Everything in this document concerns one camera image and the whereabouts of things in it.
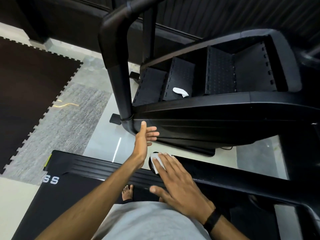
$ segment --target person's right hand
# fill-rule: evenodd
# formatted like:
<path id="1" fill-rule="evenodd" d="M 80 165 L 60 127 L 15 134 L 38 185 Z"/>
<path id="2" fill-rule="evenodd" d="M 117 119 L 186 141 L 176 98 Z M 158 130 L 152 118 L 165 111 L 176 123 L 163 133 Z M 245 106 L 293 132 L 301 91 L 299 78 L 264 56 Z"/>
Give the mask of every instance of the person's right hand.
<path id="1" fill-rule="evenodd" d="M 165 169 L 156 158 L 152 160 L 169 193 L 158 186 L 151 186 L 150 192 L 182 214 L 205 224 L 215 209 L 214 204 L 201 193 L 191 175 L 174 156 L 159 153 L 159 158 Z"/>

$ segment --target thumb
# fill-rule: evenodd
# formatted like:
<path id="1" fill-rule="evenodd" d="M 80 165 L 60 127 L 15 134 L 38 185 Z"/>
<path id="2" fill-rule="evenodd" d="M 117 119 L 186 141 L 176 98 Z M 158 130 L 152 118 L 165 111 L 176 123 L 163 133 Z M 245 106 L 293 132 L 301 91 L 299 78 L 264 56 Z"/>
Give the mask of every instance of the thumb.
<path id="1" fill-rule="evenodd" d="M 154 193 L 155 195 L 161 197 L 167 204 L 172 205 L 174 204 L 174 199 L 171 197 L 171 195 L 165 191 L 163 188 L 159 186 L 151 186 L 150 192 Z"/>
<path id="2" fill-rule="evenodd" d="M 146 134 L 147 131 L 147 124 L 145 121 L 141 122 L 141 128 L 140 128 L 140 133 L 143 134 L 143 136 Z"/>

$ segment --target white letters ss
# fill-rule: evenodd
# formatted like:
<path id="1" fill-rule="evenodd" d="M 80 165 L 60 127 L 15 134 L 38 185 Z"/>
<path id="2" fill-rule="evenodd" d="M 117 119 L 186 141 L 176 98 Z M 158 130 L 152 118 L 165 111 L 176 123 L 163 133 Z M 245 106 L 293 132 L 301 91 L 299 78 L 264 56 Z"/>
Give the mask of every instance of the white letters ss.
<path id="1" fill-rule="evenodd" d="M 44 177 L 43 182 L 44 182 L 44 183 L 49 182 L 50 177 L 51 177 L 50 175 L 46 175 L 46 176 Z M 58 183 L 58 180 L 59 180 L 59 177 L 53 176 L 52 179 L 51 179 L 51 181 L 50 181 L 50 184 L 57 184 L 57 183 Z"/>

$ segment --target hand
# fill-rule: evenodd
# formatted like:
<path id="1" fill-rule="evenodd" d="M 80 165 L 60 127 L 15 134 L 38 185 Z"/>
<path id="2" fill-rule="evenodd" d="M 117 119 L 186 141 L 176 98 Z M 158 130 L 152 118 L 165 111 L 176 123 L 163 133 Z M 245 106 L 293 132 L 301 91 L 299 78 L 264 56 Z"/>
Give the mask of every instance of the hand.
<path id="1" fill-rule="evenodd" d="M 141 128 L 136 134 L 136 141 L 134 142 L 134 149 L 131 154 L 131 157 L 137 160 L 138 168 L 142 168 L 147 156 L 147 147 L 152 145 L 152 142 L 147 141 L 156 141 L 157 136 L 159 136 L 159 132 L 155 130 L 157 130 L 157 127 L 147 127 L 145 121 L 141 122 Z"/>
<path id="2" fill-rule="evenodd" d="M 165 169 L 156 158 L 152 160 L 169 193 L 158 186 L 151 186 L 150 192 L 182 214 L 205 224 L 215 209 L 214 204 L 201 193 L 191 175 L 174 156 L 159 153 L 159 158 Z"/>

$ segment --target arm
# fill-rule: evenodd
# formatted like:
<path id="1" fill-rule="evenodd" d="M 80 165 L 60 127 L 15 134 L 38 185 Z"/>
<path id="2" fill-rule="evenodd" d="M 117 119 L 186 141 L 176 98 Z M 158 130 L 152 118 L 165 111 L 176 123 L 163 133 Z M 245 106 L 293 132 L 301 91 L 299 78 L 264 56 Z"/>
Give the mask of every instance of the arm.
<path id="1" fill-rule="evenodd" d="M 201 193 L 191 175 L 174 156 L 159 153 L 159 157 L 165 169 L 157 159 L 154 158 L 153 162 L 169 193 L 158 186 L 151 186 L 150 192 L 161 197 L 182 214 L 205 224 L 216 209 L 214 204 Z M 219 218 L 210 234 L 216 240 L 249 240 L 224 216 Z"/>
<path id="2" fill-rule="evenodd" d="M 133 173 L 143 166 L 147 145 L 155 141 L 156 127 L 141 123 L 132 155 L 101 185 L 92 190 L 50 224 L 36 240 L 90 240 L 109 213 Z"/>

